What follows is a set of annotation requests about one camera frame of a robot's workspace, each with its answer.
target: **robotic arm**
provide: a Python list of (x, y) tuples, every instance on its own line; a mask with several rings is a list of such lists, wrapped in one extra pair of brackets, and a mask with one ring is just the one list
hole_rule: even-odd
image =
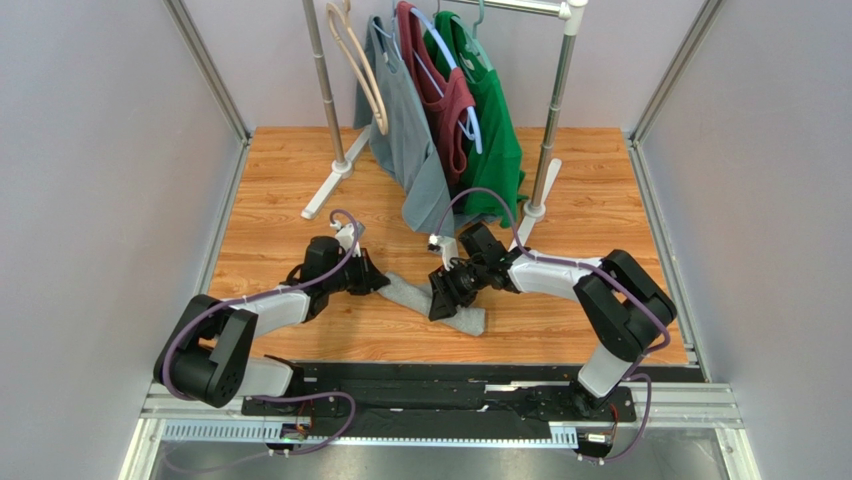
[(430, 320), (456, 313), (473, 303), (487, 286), (513, 293), (544, 293), (579, 302), (600, 343), (580, 370), (572, 399), (581, 414), (602, 405), (631, 366), (660, 335), (636, 305), (620, 301), (600, 276), (581, 268), (589, 264), (618, 279), (664, 326), (677, 316), (674, 303), (645, 270), (622, 250), (603, 258), (568, 259), (515, 247), (507, 251), (483, 224), (459, 236), (469, 258), (458, 258), (451, 239), (432, 237), (430, 249), (442, 253), (444, 265), (429, 275), (432, 285)]
[[(185, 395), (213, 407), (224, 406), (236, 396), (283, 396), (293, 379), (293, 365), (271, 358), (249, 358), (252, 341), (273, 330), (312, 320), (328, 306), (332, 293), (367, 295), (390, 283), (373, 265), (367, 250), (355, 242), (356, 227), (349, 224), (336, 228), (334, 237), (311, 240), (304, 263), (294, 268), (281, 285), (316, 279), (331, 271), (353, 249), (340, 270), (304, 290), (244, 301), (213, 313), (178, 346), (170, 367), (172, 383)], [(361, 224), (357, 228), (363, 232)], [(189, 301), (154, 366), (156, 381), (163, 383), (166, 351), (177, 335), (192, 319), (221, 302), (208, 295), (197, 295)], [(199, 343), (202, 339), (216, 339), (216, 345)]]

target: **wooden tabletop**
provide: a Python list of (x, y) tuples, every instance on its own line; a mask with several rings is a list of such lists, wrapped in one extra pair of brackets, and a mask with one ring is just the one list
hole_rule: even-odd
[[(519, 129), (531, 194), (542, 129)], [(357, 132), (344, 131), (344, 146)], [(355, 174), (345, 180), (316, 220), (302, 208), (325, 180), (333, 158), (324, 128), (257, 130), (225, 234), (210, 295), (251, 294), (275, 287), (302, 263), (310, 239), (333, 235), (328, 212), (345, 208), (366, 225), (361, 246), (381, 271), (411, 283), (427, 283), (440, 258), (426, 251), (428, 236), (414, 233), (401, 217), (402, 188), (381, 171), (365, 149)], [(562, 170), (547, 214), (527, 242), (550, 255), (604, 256), (630, 252), (661, 285), (663, 275), (639, 197), (622, 134), (617, 129), (562, 129), (554, 158)], [(509, 245), (511, 233), (492, 232)], [(291, 360), (394, 362), (582, 363), (597, 338), (579, 304), (539, 294), (483, 290), (475, 303), (487, 310), (486, 333), (470, 337), (378, 294), (334, 294), (328, 308), (305, 324), (282, 328), (254, 342), (255, 355)], [(686, 363), (677, 325), (672, 343), (647, 363)]]

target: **hanger hook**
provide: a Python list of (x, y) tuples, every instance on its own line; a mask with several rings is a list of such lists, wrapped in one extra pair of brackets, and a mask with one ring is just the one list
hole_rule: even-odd
[(476, 27), (478, 27), (483, 20), (485, 20), (485, 0), (479, 0), (479, 20), (473, 24), (473, 38), (476, 38)]

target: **gray shirt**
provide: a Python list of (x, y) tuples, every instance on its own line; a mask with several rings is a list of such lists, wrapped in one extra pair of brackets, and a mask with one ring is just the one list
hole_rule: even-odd
[[(379, 166), (405, 190), (402, 218), (415, 232), (433, 233), (450, 205), (447, 180), (414, 82), (391, 39), (376, 31), (374, 23), (387, 31), (379, 17), (370, 18), (364, 52), (385, 103), (388, 133), (379, 132), (360, 85), (355, 98), (354, 127), (363, 128), (372, 123), (370, 149)], [(452, 236), (455, 228), (456, 220), (449, 215), (439, 233)]]

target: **red shirt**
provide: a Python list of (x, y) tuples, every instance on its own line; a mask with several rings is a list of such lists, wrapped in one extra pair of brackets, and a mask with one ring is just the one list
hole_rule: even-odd
[[(437, 146), (438, 156), (444, 167), (447, 184), (455, 185), (467, 168), (467, 154), (462, 145), (463, 132), (458, 122), (467, 121), (467, 107), (474, 106), (475, 102), (460, 68), (454, 68), (450, 72), (450, 77), (445, 80), (432, 63), (429, 51), (423, 42), (423, 35), (420, 33), (420, 19), (411, 13), (412, 8), (415, 8), (414, 5), (408, 2), (397, 4), (400, 54), (423, 103), (423, 110), (429, 122), (429, 129), (432, 131), (432, 140)], [(414, 58), (414, 52), (417, 52), (423, 64), (426, 65), (428, 74), (420, 62)], [(429, 74), (434, 78), (434, 83), (438, 84), (438, 88), (444, 92), (443, 98), (435, 89)]]

